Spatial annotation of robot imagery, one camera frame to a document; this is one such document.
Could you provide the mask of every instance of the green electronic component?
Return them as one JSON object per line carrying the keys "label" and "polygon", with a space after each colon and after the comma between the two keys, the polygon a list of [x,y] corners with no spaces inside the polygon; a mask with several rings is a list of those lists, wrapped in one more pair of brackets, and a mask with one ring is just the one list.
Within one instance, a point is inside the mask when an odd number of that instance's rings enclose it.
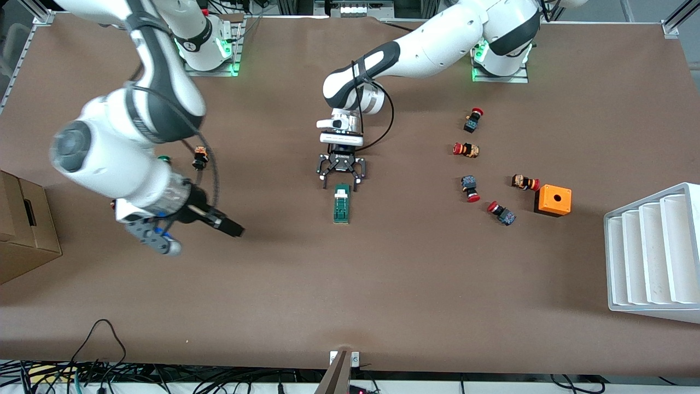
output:
{"label": "green electronic component", "polygon": [[350,185],[348,184],[335,185],[333,223],[350,223]]}

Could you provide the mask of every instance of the green led light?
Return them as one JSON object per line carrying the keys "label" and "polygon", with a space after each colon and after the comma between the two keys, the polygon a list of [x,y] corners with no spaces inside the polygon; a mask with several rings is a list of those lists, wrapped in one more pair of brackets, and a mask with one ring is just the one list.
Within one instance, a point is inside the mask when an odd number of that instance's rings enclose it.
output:
{"label": "green led light", "polygon": [[219,51],[223,57],[231,56],[231,44],[225,40],[216,40],[216,45],[219,47]]}
{"label": "green led light", "polygon": [[238,76],[238,64],[229,64],[228,71],[231,73],[231,76]]}

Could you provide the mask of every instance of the white tiered rack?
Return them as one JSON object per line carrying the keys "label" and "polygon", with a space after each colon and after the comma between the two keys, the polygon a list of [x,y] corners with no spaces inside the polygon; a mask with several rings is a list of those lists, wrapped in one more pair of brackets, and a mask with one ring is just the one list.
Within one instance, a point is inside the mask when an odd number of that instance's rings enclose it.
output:
{"label": "white tiered rack", "polygon": [[700,323],[700,185],[678,184],[603,221],[610,310]]}

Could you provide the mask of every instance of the table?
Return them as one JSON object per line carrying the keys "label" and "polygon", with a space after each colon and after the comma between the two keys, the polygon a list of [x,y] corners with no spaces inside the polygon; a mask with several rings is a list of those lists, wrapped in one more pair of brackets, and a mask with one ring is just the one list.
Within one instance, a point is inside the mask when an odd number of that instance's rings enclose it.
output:
{"label": "table", "polygon": [[[0,117],[0,168],[47,187],[64,256],[0,287],[0,358],[66,360],[109,318],[132,362],[323,368],[345,344],[376,370],[700,376],[699,326],[606,304],[603,214],[700,182],[700,98],[678,41],[658,25],[545,25],[528,84],[471,83],[467,60],[382,79],[394,128],[364,155],[350,225],[333,225],[333,186],[351,178],[323,190],[314,172],[323,79],[402,34],[369,18],[265,18],[240,76],[195,79],[220,208],[247,232],[177,224],[172,258],[47,159],[53,134],[137,67],[130,41],[71,15],[39,28]],[[367,140],[388,121],[365,117]],[[479,158],[452,156],[457,141]],[[157,152],[192,176],[182,146]],[[531,212],[516,172],[570,187],[572,213]],[[466,202],[464,175],[482,201]],[[512,226],[485,212],[493,199]],[[119,355],[106,327],[81,353]]]}

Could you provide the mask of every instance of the cardboard box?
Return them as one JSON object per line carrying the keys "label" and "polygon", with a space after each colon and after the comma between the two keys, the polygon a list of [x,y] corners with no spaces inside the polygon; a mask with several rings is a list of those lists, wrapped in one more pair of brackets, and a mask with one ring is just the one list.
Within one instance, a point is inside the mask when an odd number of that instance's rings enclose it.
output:
{"label": "cardboard box", "polygon": [[0,172],[0,283],[61,254],[43,188]]}

